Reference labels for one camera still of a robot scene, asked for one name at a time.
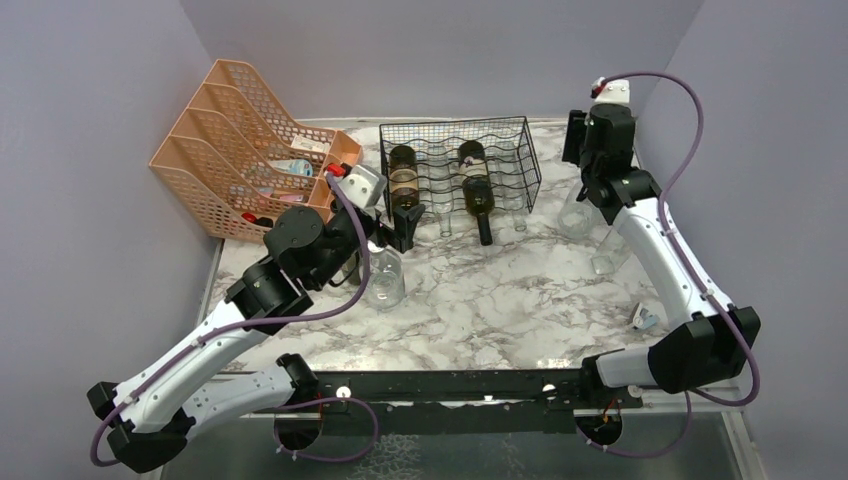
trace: red object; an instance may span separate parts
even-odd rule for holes
[[[339,177],[339,178],[344,177],[344,175],[345,175],[344,168],[342,168],[341,165],[336,165],[335,163],[331,163],[330,165],[327,165],[327,171],[332,173],[334,176]]]

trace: robotic arm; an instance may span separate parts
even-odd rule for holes
[[[588,383],[594,388],[637,385],[678,393],[735,377],[746,356],[722,314],[729,315],[749,347],[759,331],[759,317],[751,307],[736,307],[710,279],[686,241],[673,231],[667,206],[672,230],[665,231],[658,215],[659,185],[650,173],[632,166],[636,119],[627,107],[629,82],[600,86],[588,113],[569,114],[563,161],[580,168],[581,197],[601,211],[642,263],[673,330],[651,347],[584,359]],[[677,245],[672,245],[672,234]],[[707,294],[696,288],[693,272],[709,285]]]
[[[335,174],[344,176],[338,188],[354,207],[366,237],[401,253],[412,248],[423,205],[397,209],[390,229],[375,210],[386,178],[359,165],[337,168]],[[170,461],[192,438],[228,420],[315,398],[318,380],[300,355],[283,355],[274,366],[238,380],[207,384],[283,323],[234,326],[245,320],[302,315],[312,306],[306,290],[320,291],[361,247],[351,214],[344,209],[326,225],[315,210],[289,209],[263,241],[269,255],[247,268],[194,331],[129,380],[100,382],[88,391],[95,414],[109,419],[107,440],[115,458],[136,472]],[[135,393],[153,375],[159,376]]]

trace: gray wall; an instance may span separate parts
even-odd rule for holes
[[[846,19],[846,2],[707,0],[668,67],[702,96],[707,125],[673,212],[707,270],[762,317],[763,388],[746,417],[774,480],[845,475]],[[657,86],[639,141],[661,181],[693,124],[686,97]]]
[[[135,478],[85,392],[197,314],[213,242],[147,162],[211,63],[176,0],[0,5],[0,476]]]
[[[181,1],[298,118],[563,116],[601,75],[664,68],[703,2]]]

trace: marble tabletop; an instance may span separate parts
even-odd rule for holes
[[[334,125],[363,146],[364,162],[379,166],[379,122]],[[664,317],[639,261],[631,256],[611,276],[592,271],[589,257],[606,234],[573,242],[556,229],[555,215],[578,171],[560,161],[565,122],[531,122],[542,185],[527,230],[516,232],[508,215],[493,215],[495,243],[482,247],[476,224],[453,215],[453,235],[423,222],[416,246],[403,256],[407,298],[387,312],[360,302],[332,319],[286,326],[245,352],[225,371],[253,371],[284,353],[300,353],[314,370],[447,370],[579,366],[583,357],[655,342],[658,325],[630,328],[637,302]],[[227,240],[210,308],[264,246]],[[310,313],[347,300],[355,287],[311,292]]]

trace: black metal wine rack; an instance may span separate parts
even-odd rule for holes
[[[468,140],[476,140],[486,149],[495,209],[532,212],[542,173],[527,117],[380,125],[383,175],[389,177],[389,152],[398,145],[408,145],[416,153],[419,202],[426,206],[426,213],[432,214],[434,207],[439,213],[464,210],[464,178],[459,174],[457,148]],[[389,186],[385,201],[391,211],[391,181]]]

